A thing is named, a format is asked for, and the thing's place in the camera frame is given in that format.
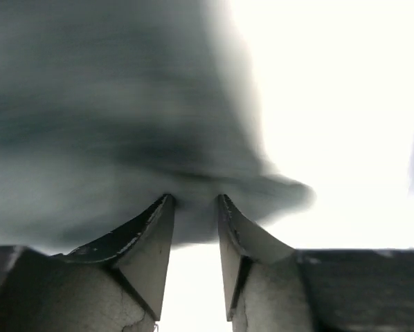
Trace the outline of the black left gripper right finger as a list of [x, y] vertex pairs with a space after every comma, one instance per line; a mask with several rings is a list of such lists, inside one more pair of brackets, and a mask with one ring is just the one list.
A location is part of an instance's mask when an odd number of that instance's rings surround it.
[[414, 331], [414, 250], [295, 249], [217, 197], [234, 331]]

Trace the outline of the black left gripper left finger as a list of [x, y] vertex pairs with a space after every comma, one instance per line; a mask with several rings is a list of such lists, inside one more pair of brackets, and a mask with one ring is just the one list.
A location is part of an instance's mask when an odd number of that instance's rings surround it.
[[0, 331], [153, 331], [173, 226], [166, 194], [66, 255], [0, 246]]

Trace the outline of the dark green pillowcase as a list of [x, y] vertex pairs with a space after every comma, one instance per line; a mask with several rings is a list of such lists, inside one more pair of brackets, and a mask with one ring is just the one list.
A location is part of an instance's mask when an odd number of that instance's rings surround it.
[[213, 201], [253, 221], [309, 208], [269, 173], [230, 1], [0, 1], [0, 245], [68, 250], [177, 202], [176, 246]]

